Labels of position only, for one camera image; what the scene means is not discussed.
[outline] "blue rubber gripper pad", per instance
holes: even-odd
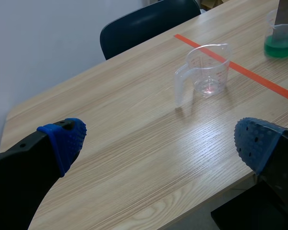
[[[78,118],[67,118],[66,120],[75,122],[72,130],[65,130],[63,127],[54,124],[37,128],[38,131],[46,133],[50,139],[61,177],[70,169],[72,160],[82,149],[86,136],[86,125],[83,121]]]
[[[285,130],[288,129],[250,117],[236,124],[235,143],[239,156],[257,175],[264,169]]]

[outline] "chair backrest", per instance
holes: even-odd
[[[106,25],[100,45],[108,60],[201,14],[195,0],[162,0]]]

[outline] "measuring cup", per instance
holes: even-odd
[[[224,90],[227,82],[231,50],[228,44],[206,45],[192,50],[186,64],[175,73],[175,103],[180,106],[183,86],[191,78],[194,89],[203,96],[212,96]]]
[[[288,15],[280,14],[276,17],[277,10],[271,11],[267,15],[268,29],[265,34],[264,52],[266,55],[275,58],[288,57]]]

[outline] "wooden table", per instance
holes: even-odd
[[[263,54],[265,15],[277,0],[231,0],[19,105],[1,151],[39,125],[87,123],[84,148],[48,193],[35,230],[155,230],[251,175],[234,126],[257,117],[288,127],[288,100],[234,70],[208,99],[186,88],[175,109],[173,77],[199,43],[231,44],[234,62],[288,89],[288,59]]]

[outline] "floor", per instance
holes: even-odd
[[[167,227],[165,230],[219,230],[210,216],[210,212],[224,203],[235,198],[245,190],[255,185],[254,176],[246,179],[232,189],[229,189],[221,196],[213,199],[195,212]]]

